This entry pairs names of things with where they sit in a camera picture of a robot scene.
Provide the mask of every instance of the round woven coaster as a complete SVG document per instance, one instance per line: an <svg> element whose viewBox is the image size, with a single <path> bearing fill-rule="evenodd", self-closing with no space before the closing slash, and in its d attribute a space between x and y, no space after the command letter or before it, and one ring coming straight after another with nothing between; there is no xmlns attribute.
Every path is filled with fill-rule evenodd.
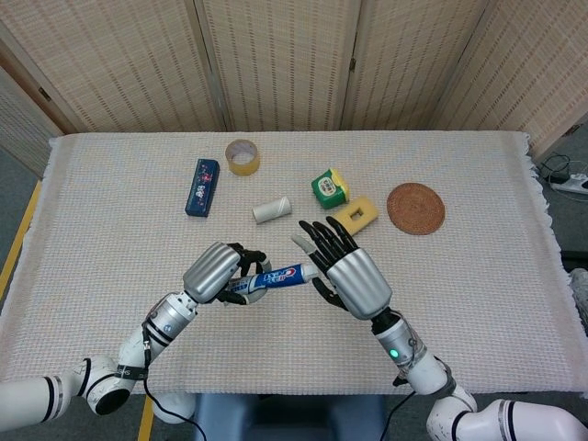
<svg viewBox="0 0 588 441"><path fill-rule="evenodd" d="M431 188L407 183L394 188L388 196L388 215L394 225L409 234L430 234L445 219L445 205Z"/></svg>

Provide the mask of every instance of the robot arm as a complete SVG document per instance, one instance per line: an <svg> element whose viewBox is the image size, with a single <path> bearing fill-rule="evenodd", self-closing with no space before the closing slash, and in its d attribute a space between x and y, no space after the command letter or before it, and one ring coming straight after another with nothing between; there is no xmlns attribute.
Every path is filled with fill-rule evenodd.
<svg viewBox="0 0 588 441"><path fill-rule="evenodd" d="M97 356L86 358L65 375L0 383L0 432L57 418L73 396L84 397L96 414L115 412L135 383L146 378L149 364L194 320L200 303L248 304L263 297L266 288L251 298L225 289L239 268L245 276L253 263L257 273L271 270L261 252L244 250L238 243L214 243L184 274L184 290L155 304L121 346L118 364Z"/></svg>
<svg viewBox="0 0 588 441"><path fill-rule="evenodd" d="M588 428L566 411L552 406L497 400L477 412L474 398L451 376L450 368L431 354L418 334L389 307L391 289L369 255L334 218L335 230L314 222L300 226L316 243L292 237L331 281L312 284L330 304L359 320L372 321L372 333L400 371L395 385L408 382L416 393L437 397L427 431L438 441L588 441Z"/></svg>

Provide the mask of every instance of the yellow sponge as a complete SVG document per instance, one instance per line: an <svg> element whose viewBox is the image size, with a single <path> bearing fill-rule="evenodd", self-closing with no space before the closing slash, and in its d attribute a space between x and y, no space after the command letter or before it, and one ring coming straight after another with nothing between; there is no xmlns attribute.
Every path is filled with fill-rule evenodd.
<svg viewBox="0 0 588 441"><path fill-rule="evenodd" d="M371 200L360 196L337 211L333 217L341 222L353 236L378 217L378 209Z"/></svg>

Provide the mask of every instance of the table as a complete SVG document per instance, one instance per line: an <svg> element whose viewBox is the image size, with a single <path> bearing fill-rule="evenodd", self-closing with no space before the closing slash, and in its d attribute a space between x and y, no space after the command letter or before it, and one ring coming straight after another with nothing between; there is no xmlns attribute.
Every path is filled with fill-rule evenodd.
<svg viewBox="0 0 588 441"><path fill-rule="evenodd" d="M224 148L254 141L261 166L233 175ZM429 348L472 392L588 390L588 342L546 202L518 132L94 133L52 140L40 204L0 322L0 379L116 356L124 338L214 241L305 262L289 239L324 219L311 180L338 168L379 218L356 240ZM196 160L221 172L208 218L184 213ZM444 200L441 229L411 236L386 198L421 182ZM256 225L251 208L288 196L293 213ZM404 393L369 322L305 285L250 307L219 303L153 363L153 391Z"/></svg>

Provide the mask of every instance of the green box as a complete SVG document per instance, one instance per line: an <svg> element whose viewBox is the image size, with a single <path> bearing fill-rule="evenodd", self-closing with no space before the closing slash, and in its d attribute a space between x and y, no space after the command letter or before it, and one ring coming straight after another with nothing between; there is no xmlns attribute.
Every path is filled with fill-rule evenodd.
<svg viewBox="0 0 588 441"><path fill-rule="evenodd" d="M324 209L332 209L349 201L349 187L334 168L312 181L312 191Z"/></svg>

